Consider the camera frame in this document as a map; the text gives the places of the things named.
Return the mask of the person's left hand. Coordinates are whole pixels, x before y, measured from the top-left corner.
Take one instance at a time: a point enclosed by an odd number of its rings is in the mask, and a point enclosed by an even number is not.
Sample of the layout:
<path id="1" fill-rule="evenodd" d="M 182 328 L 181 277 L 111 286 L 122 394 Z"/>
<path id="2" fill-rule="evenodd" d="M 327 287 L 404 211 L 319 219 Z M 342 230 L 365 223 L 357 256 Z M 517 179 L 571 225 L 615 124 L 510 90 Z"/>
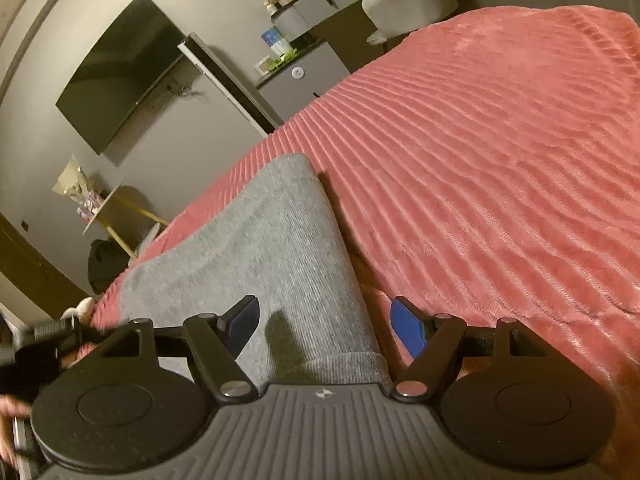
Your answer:
<path id="1" fill-rule="evenodd" d="M 12 468 L 16 468 L 13 421 L 29 418 L 31 414 L 32 407 L 28 403 L 9 394 L 0 396 L 0 455 Z"/>

